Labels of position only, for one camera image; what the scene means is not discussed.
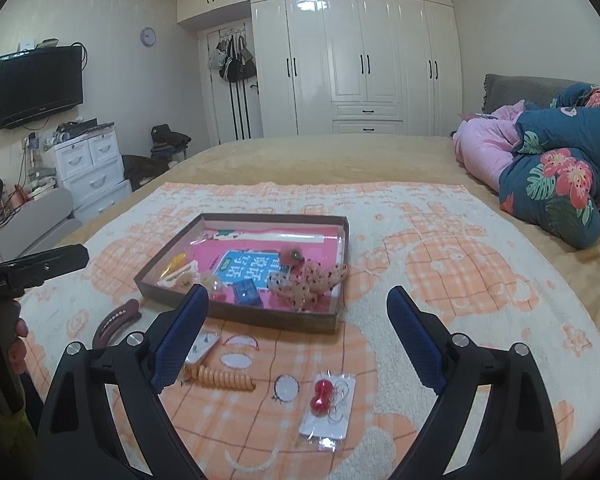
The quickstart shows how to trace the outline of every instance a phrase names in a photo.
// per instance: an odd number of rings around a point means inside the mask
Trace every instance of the teal floral comforter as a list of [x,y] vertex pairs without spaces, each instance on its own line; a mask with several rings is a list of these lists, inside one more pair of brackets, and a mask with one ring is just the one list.
[[568,87],[550,108],[526,102],[520,142],[500,175],[500,208],[577,249],[600,236],[600,107],[585,107],[599,87]]

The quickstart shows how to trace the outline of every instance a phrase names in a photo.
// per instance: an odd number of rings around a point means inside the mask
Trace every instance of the white wall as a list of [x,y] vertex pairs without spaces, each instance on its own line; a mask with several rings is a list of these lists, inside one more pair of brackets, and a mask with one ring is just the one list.
[[465,112],[481,109],[487,73],[600,85],[600,17],[589,0],[453,2]]
[[[157,42],[140,42],[152,27]],[[52,116],[45,127],[82,116],[114,121],[123,154],[150,154],[151,128],[169,123],[192,137],[188,154],[209,147],[193,34],[176,24],[176,0],[8,0],[0,11],[0,55],[15,52],[23,38],[83,43],[84,104]],[[45,120],[28,124],[38,128]],[[16,182],[24,128],[0,131],[0,176]]]

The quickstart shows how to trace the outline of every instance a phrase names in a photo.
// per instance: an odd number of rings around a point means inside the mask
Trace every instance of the beige bedspread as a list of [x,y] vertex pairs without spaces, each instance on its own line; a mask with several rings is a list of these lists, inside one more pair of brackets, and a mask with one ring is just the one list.
[[177,165],[77,230],[65,242],[87,241],[110,220],[165,182],[339,184],[383,181],[465,186],[515,224],[544,254],[570,284],[600,330],[600,240],[593,248],[576,251],[539,227],[500,212],[497,196],[456,162],[452,141],[443,137],[342,134],[224,144]]

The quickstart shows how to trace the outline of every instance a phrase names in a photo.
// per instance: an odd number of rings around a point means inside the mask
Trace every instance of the blue gripper pad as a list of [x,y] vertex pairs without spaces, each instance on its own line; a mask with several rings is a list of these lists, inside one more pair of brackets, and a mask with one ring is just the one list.
[[175,382],[208,314],[209,296],[205,287],[194,285],[194,288],[184,298],[184,305],[180,304],[176,319],[155,349],[151,384],[156,394]]
[[397,287],[389,291],[386,312],[420,382],[440,395],[446,388],[446,379],[442,373],[442,354],[413,311],[410,302]]

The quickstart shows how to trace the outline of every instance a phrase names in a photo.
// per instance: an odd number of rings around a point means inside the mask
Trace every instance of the hand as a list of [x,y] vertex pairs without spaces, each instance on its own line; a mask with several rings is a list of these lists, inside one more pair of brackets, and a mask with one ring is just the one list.
[[9,347],[7,354],[13,373],[20,375],[26,369],[24,357],[27,355],[27,346],[21,338],[29,335],[29,328],[23,319],[19,319],[15,329],[18,339]]

